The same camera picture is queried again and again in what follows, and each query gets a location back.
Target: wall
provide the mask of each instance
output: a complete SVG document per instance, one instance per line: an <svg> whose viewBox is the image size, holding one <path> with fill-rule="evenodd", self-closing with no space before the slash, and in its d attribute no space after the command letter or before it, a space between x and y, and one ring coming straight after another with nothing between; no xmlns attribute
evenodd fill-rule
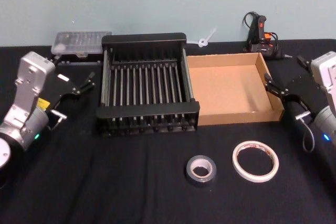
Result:
<svg viewBox="0 0 336 224"><path fill-rule="evenodd" d="M242 17L267 17L280 39L335 38L336 0L0 0L0 46L51 45L58 31L182 31L198 40L244 40Z"/></svg>

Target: black metal rack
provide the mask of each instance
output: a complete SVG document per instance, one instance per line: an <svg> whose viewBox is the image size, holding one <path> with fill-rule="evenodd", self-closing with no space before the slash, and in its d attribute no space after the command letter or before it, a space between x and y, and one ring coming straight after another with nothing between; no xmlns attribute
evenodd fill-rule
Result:
<svg viewBox="0 0 336 224"><path fill-rule="evenodd" d="M104 52L98 127L103 134L197 129L183 33L109 35Z"/></svg>

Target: robotic arm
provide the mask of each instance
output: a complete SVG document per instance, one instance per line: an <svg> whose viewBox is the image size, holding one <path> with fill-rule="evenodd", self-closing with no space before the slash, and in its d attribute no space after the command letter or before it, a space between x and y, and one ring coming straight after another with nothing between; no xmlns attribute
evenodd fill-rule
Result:
<svg viewBox="0 0 336 224"><path fill-rule="evenodd" d="M78 98L94 86L94 73L79 88L69 78L55 75L55 69L52 62L35 52L20 60L14 103L0 124L0 187L18 169L24 152L47 126L50 114L59 117L58 123L67 118L55 110L61 100Z"/></svg>
<svg viewBox="0 0 336 224"><path fill-rule="evenodd" d="M311 116L323 138L336 146L336 52L331 51L313 61L298 57L298 62L307 70L307 75L293 79L286 89L281 89L265 74L265 89L284 103L299 103L305 112L297 115L296 120L305 124L303 118Z"/></svg>

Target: cardboard box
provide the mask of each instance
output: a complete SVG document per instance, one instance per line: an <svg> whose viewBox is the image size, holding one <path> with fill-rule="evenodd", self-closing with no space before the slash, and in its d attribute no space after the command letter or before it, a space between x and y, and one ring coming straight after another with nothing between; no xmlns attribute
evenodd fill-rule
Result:
<svg viewBox="0 0 336 224"><path fill-rule="evenodd" d="M266 92L261 54L188 56L198 125L279 121L283 105Z"/></svg>

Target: black table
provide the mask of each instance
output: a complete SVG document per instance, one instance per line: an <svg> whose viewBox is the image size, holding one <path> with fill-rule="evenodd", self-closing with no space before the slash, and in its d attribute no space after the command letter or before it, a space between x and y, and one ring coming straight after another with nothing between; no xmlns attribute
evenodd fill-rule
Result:
<svg viewBox="0 0 336 224"><path fill-rule="evenodd" d="M282 41L284 51L308 59L336 50L336 40ZM241 52L241 42L190 45L188 55ZM50 56L50 47L0 48L0 116L15 94L19 59L29 51ZM267 63L274 80L286 84L304 74L293 59ZM302 135L286 107L281 122L199 127L197 132L101 138L95 132L101 66L59 66L81 83L96 72L97 88L59 108L68 120L41 137L26 153L13 182L0 191L2 223L335 223L336 150L317 136L313 154L302 150ZM235 146L257 140L274 149L276 176L254 184L231 162ZM209 188L196 188L184 176L186 162L207 155L217 165ZM240 158L252 172L270 168L264 154Z"/></svg>

